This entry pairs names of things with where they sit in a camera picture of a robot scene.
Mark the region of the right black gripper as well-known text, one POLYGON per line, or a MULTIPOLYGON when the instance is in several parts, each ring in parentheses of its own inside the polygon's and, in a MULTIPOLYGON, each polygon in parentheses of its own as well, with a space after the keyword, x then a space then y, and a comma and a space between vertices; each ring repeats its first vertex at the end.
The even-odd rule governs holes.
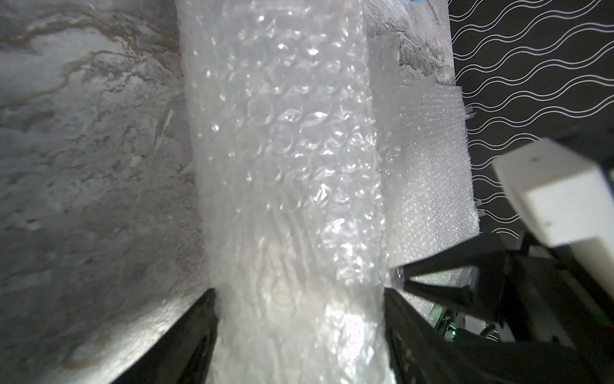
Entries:
POLYGON ((494 321, 494 298, 479 282, 505 279, 498 305, 512 340, 483 342, 475 366, 489 383, 611 383, 613 299, 573 258, 569 246, 548 249, 528 236, 510 251, 482 234, 395 268, 404 291, 443 307, 494 321), (435 286, 411 279, 454 272, 435 286))

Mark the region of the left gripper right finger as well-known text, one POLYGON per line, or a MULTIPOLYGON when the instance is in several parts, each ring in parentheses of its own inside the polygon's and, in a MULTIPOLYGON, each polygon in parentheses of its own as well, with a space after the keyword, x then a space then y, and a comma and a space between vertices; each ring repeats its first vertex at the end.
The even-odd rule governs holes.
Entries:
POLYGON ((478 383, 480 375, 393 288, 384 291, 385 338, 398 383, 478 383))

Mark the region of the bubble wrap roll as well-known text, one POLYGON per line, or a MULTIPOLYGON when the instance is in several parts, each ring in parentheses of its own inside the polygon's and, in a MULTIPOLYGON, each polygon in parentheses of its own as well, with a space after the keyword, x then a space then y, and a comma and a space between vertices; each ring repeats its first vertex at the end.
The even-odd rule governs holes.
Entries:
POLYGON ((392 383, 360 1, 179 1, 209 383, 392 383))

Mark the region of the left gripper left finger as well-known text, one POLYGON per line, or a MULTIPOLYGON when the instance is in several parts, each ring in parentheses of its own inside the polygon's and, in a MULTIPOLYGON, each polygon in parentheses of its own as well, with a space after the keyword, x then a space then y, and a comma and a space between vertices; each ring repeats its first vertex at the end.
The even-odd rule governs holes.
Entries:
POLYGON ((216 292, 208 289, 116 383, 204 383, 214 352, 216 292))

